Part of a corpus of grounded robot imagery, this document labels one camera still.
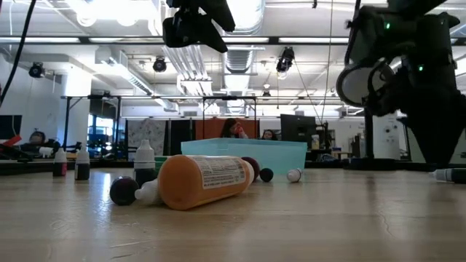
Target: wooden table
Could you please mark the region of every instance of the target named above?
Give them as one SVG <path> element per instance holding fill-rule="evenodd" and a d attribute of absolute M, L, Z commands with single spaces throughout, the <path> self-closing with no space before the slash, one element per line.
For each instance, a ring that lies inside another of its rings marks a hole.
<path fill-rule="evenodd" d="M 187 212 L 117 207 L 113 178 L 0 177 L 1 261 L 464 261 L 466 186 L 307 170 Z"/>

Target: light blue plastic bin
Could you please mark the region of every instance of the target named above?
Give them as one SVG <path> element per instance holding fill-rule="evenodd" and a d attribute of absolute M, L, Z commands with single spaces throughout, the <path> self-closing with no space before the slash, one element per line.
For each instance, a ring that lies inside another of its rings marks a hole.
<path fill-rule="evenodd" d="M 284 175 L 290 169 L 304 169 L 307 143 L 214 138 L 181 143 L 185 155 L 250 156 L 261 168 L 268 167 L 275 175 Z"/>

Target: pillar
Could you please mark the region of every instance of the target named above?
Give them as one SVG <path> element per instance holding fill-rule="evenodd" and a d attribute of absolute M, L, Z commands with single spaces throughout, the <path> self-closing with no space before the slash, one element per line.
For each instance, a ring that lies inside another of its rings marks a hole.
<path fill-rule="evenodd" d="M 90 95 L 92 85 L 92 75 L 84 72 L 80 68 L 74 68 L 62 78 L 63 95 L 65 96 L 87 96 Z M 78 99 L 72 99 L 71 105 Z M 68 119 L 68 141 L 67 146 L 72 146 L 76 142 L 87 144 L 87 119 L 89 116 L 90 101 L 81 99 L 71 108 Z M 58 137 L 63 142 L 65 135 L 66 99 L 60 102 L 60 124 L 58 127 Z"/>

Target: red object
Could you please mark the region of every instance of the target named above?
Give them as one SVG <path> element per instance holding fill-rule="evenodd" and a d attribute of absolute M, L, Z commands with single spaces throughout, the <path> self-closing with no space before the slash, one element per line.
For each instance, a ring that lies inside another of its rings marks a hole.
<path fill-rule="evenodd" d="M 236 128 L 234 129 L 234 133 L 239 135 L 241 133 L 244 133 L 245 131 L 242 129 L 241 124 L 237 124 Z"/>
<path fill-rule="evenodd" d="M 10 138 L 8 141 L 3 142 L 4 146 L 14 146 L 16 143 L 21 141 L 21 137 L 19 135 Z"/>

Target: white wall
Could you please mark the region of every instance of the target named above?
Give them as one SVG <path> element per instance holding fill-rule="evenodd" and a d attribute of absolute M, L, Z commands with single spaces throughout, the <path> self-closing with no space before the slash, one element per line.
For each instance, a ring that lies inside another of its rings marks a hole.
<path fill-rule="evenodd" d="M 12 64 L 0 55 L 0 83 L 4 88 L 7 83 Z M 45 133 L 47 138 L 56 138 L 58 126 L 58 112 L 60 110 L 60 96 L 62 87 L 49 79 L 33 79 L 28 72 L 17 68 L 12 85 L 9 88 L 4 104 L 0 108 L 0 115 L 22 115 L 19 143 L 25 143 L 37 128 Z"/>

